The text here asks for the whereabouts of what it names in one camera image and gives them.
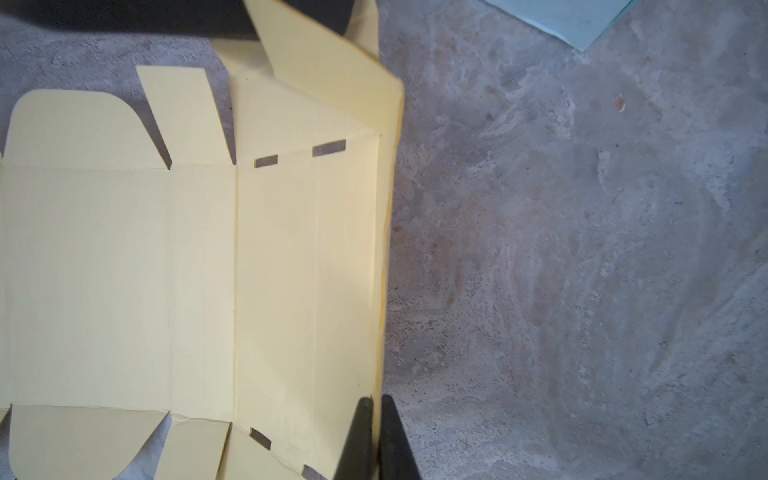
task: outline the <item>black object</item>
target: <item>black object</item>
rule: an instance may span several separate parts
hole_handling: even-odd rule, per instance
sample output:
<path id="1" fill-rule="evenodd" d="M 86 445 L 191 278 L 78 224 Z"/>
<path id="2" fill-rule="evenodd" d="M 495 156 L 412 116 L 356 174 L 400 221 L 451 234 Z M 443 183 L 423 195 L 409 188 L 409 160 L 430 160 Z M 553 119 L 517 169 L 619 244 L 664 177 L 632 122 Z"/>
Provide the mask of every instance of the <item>black object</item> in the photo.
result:
<path id="1" fill-rule="evenodd" d="M 379 480 L 421 480 L 395 400 L 389 395 L 382 396 L 381 420 Z M 361 398 L 357 402 L 333 480 L 372 480 L 376 464 L 372 422 L 373 399 Z"/>
<path id="2" fill-rule="evenodd" d="M 344 35 L 355 0 L 286 0 Z M 0 13 L 56 30 L 258 40 L 243 0 L 0 0 Z"/>

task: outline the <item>slot cutout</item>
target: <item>slot cutout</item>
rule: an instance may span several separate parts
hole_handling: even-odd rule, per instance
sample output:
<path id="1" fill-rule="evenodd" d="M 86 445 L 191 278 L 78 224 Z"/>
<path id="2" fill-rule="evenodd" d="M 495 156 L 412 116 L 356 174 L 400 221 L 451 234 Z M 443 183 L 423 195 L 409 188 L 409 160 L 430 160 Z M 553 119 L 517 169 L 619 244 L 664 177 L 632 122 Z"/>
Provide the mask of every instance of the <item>slot cutout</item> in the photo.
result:
<path id="1" fill-rule="evenodd" d="M 309 465 L 304 465 L 304 470 L 301 471 L 301 476 L 306 478 L 306 480 L 328 480 Z"/>
<path id="2" fill-rule="evenodd" d="M 259 432 L 256 429 L 250 430 L 250 437 L 254 440 L 256 440 L 256 443 L 263 446 L 267 450 L 272 449 L 272 440 L 269 440 L 266 435 L 264 435 L 262 432 Z"/>
<path id="3" fill-rule="evenodd" d="M 346 140 L 332 141 L 327 144 L 315 145 L 312 147 L 313 157 L 322 157 L 346 150 Z"/>
<path id="4" fill-rule="evenodd" d="M 277 155 L 261 157 L 253 161 L 253 168 L 269 167 L 270 165 L 277 165 Z"/>

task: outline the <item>light blue paper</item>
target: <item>light blue paper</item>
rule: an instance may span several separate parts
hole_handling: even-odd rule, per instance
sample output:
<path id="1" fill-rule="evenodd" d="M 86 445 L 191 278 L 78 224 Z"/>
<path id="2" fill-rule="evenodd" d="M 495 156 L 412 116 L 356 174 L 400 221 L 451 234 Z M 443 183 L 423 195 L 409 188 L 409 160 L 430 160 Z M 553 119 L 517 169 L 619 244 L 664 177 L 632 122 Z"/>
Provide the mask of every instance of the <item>light blue paper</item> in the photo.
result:
<path id="1" fill-rule="evenodd" d="M 634 0 L 486 1 L 584 51 Z"/>

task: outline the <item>pale yellow cardstock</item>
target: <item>pale yellow cardstock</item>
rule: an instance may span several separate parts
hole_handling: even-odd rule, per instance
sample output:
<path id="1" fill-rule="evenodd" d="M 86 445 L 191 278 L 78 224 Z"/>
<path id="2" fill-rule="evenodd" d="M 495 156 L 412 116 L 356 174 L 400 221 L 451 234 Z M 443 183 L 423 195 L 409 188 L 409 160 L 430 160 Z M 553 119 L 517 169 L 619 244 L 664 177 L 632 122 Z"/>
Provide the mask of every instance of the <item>pale yellow cardstock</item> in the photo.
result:
<path id="1" fill-rule="evenodd" d="M 111 95 L 14 108 L 0 409 L 20 480 L 111 480 L 168 412 L 160 480 L 330 478 L 357 400 L 381 396 L 403 90 L 376 4 L 344 39 L 245 3 L 262 41 L 213 41 L 237 165 L 199 68 L 137 67 L 170 169 Z"/>

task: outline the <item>concrete floor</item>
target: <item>concrete floor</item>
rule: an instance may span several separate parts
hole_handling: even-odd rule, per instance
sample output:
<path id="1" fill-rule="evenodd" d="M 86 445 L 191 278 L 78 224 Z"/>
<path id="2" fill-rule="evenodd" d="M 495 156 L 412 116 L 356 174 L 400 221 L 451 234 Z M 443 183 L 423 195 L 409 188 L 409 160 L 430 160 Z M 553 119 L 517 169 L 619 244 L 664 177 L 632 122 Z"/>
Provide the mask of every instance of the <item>concrete floor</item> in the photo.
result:
<path id="1" fill-rule="evenodd" d="M 425 478 L 765 478 L 768 3 L 639 0 L 587 53 L 480 0 L 380 3 L 385 388 Z M 205 41 L 0 31 L 0 138 L 32 88 L 154 128 L 135 64 L 205 67 L 231 134 Z"/>

